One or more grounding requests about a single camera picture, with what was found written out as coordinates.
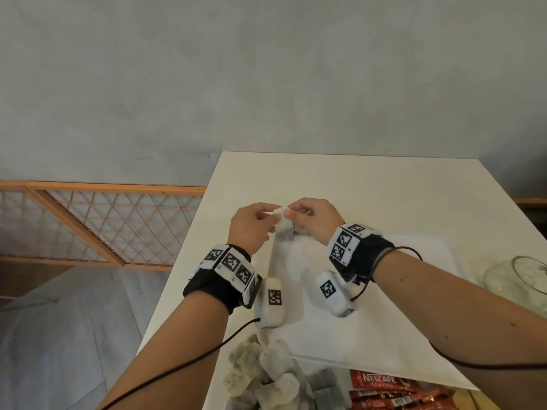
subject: glass jar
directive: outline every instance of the glass jar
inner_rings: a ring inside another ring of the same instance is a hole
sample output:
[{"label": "glass jar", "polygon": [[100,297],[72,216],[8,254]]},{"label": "glass jar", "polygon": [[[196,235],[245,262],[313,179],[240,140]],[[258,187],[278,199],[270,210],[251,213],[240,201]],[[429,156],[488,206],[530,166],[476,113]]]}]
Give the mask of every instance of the glass jar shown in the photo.
[{"label": "glass jar", "polygon": [[528,256],[489,268],[483,277],[486,289],[547,317],[547,265]]}]

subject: hand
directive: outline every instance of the hand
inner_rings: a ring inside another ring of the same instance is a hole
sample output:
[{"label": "hand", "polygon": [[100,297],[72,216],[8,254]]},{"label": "hand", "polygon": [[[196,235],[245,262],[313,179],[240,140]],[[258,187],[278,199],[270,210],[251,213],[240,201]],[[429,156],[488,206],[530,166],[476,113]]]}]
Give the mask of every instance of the hand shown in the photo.
[{"label": "hand", "polygon": [[327,200],[301,198],[289,204],[289,208],[283,215],[294,221],[297,227],[308,230],[315,240],[325,246],[336,229],[345,223],[336,207]]},{"label": "hand", "polygon": [[276,204],[255,203],[236,211],[230,222],[228,244],[245,249],[250,256],[255,254],[270,240],[268,233],[275,233],[275,225],[281,220],[279,214],[268,214],[281,206]]}]

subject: forearm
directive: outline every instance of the forearm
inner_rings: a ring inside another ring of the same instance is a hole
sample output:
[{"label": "forearm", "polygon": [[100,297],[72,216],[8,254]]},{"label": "forearm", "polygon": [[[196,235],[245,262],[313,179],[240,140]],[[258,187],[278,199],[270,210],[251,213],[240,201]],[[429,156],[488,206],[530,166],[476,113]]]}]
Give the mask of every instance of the forearm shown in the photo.
[{"label": "forearm", "polygon": [[[102,408],[126,391],[222,343],[228,310],[212,296],[186,296],[109,391]],[[218,352],[140,390],[113,409],[201,408]]]},{"label": "forearm", "polygon": [[[389,299],[446,355],[475,364],[546,362],[547,320],[444,270],[401,253],[373,276]],[[502,408],[547,399],[546,371],[458,368]]]}]

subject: white tray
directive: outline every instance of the white tray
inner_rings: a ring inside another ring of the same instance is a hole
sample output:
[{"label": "white tray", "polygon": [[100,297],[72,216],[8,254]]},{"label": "white tray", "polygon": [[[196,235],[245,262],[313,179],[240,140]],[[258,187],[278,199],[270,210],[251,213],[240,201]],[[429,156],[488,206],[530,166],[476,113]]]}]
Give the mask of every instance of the white tray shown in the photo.
[{"label": "white tray", "polygon": [[[442,237],[383,234],[395,245],[415,248],[424,261],[476,283]],[[476,389],[437,355],[377,285],[369,285],[349,317],[333,317],[315,285],[315,277],[326,269],[334,270],[326,248],[310,237],[296,236],[294,241],[273,243],[268,275],[283,283],[285,325],[266,334],[270,342],[283,340],[297,359]],[[348,287],[353,295],[362,288],[353,284]]]}]

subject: wristband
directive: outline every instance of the wristband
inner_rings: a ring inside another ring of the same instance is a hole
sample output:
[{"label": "wristband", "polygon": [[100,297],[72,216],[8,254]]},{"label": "wristband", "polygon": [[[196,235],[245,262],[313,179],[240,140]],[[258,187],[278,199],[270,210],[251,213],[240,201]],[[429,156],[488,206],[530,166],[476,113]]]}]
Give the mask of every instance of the wristband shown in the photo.
[{"label": "wristband", "polygon": [[250,309],[262,277],[255,272],[249,259],[247,252],[235,245],[214,246],[194,271],[183,295],[202,290],[224,303],[230,313],[238,305]]},{"label": "wristband", "polygon": [[393,247],[393,243],[385,240],[378,231],[357,223],[345,223],[330,239],[329,259],[345,282],[356,278],[368,282],[372,280],[378,255]]}]

